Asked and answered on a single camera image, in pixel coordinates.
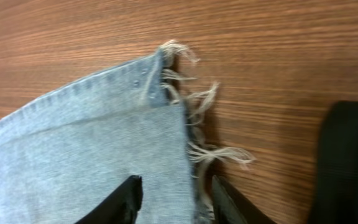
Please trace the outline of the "light blue denim jeans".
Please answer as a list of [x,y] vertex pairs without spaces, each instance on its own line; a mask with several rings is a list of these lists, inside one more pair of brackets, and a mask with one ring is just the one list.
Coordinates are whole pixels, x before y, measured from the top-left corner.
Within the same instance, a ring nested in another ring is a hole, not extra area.
[[181,94],[175,40],[150,55],[73,81],[0,120],[0,223],[76,223],[130,176],[113,223],[211,223],[205,174],[215,160],[247,166],[249,152],[208,144],[201,130],[218,83]]

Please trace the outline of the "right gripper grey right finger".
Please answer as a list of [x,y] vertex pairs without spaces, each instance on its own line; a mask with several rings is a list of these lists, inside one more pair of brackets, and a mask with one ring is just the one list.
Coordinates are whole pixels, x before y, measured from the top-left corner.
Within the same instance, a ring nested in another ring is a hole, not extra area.
[[275,224],[224,177],[212,179],[216,224]]

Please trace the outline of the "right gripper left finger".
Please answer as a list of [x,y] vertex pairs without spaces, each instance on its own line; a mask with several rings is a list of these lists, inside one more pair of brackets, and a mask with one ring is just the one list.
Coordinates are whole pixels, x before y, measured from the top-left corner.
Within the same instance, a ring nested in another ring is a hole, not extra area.
[[134,224],[142,199],[142,177],[131,175],[76,224]]

